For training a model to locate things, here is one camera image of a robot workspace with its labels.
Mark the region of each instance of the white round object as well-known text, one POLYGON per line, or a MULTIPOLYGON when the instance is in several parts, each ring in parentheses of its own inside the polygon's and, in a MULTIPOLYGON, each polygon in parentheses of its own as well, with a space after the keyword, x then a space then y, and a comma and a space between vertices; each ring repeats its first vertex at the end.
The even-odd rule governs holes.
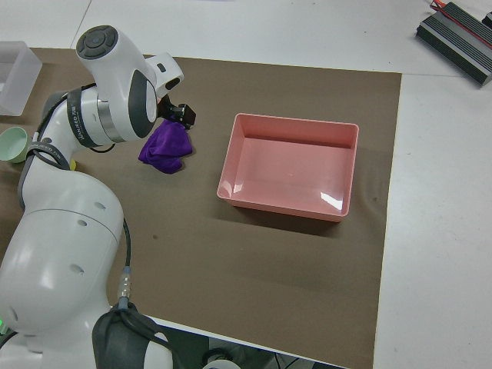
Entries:
POLYGON ((229 360, 214 360, 208 363, 203 369, 241 369, 229 360))

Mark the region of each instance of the white translucent bin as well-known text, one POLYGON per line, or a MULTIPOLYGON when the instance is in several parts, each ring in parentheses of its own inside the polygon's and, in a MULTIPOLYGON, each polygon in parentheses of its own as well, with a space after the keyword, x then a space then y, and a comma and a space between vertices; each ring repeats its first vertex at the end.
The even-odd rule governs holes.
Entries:
POLYGON ((0 115, 21 115, 42 63, 24 42, 0 42, 0 115))

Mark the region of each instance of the red wire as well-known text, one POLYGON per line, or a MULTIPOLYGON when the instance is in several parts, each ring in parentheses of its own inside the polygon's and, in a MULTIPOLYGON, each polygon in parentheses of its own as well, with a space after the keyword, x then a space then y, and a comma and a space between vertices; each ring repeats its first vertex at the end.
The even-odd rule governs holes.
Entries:
POLYGON ((442 15, 444 15, 446 18, 450 19, 451 21, 453 21, 454 23, 456 23, 457 25, 459 25, 462 29, 464 29, 466 32, 470 33, 471 35, 473 35, 475 38, 478 38, 480 41, 482 41, 485 45, 487 45, 489 48, 492 48, 492 44, 489 43, 486 39, 484 38, 481 38, 479 35, 477 35, 475 32, 473 32, 472 30, 466 28, 464 25, 462 25, 457 19, 453 18, 453 16, 451 14, 449 14, 448 12, 446 12, 444 9, 441 8, 443 2, 441 0, 434 0, 433 2, 431 2, 430 4, 430 7, 435 10, 436 12, 440 12, 442 15))

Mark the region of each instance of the white robotic arm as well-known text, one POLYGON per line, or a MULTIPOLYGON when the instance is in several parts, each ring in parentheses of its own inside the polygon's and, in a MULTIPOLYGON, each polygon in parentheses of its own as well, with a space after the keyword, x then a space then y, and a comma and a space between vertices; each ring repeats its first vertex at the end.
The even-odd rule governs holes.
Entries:
MULTIPOLYGON (((170 55, 144 59, 107 25, 84 33, 77 53, 97 85, 70 91, 33 138, 19 184, 25 213, 0 267, 0 317, 18 332, 0 350, 1 369, 96 368, 92 331, 110 309, 123 211, 100 181, 60 169, 76 151, 145 137, 161 98, 177 109, 166 94, 183 74, 170 55)), ((150 342, 145 368, 154 364, 172 368, 172 357, 150 342)))

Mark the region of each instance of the purple cloth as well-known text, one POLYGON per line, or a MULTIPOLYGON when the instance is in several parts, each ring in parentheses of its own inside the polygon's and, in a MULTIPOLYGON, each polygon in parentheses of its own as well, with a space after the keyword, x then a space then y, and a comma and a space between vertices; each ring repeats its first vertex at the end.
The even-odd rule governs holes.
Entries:
POLYGON ((193 152, 185 127, 173 121, 164 120, 148 138, 140 151, 138 160, 150 164, 169 175, 179 171, 181 156, 193 152))

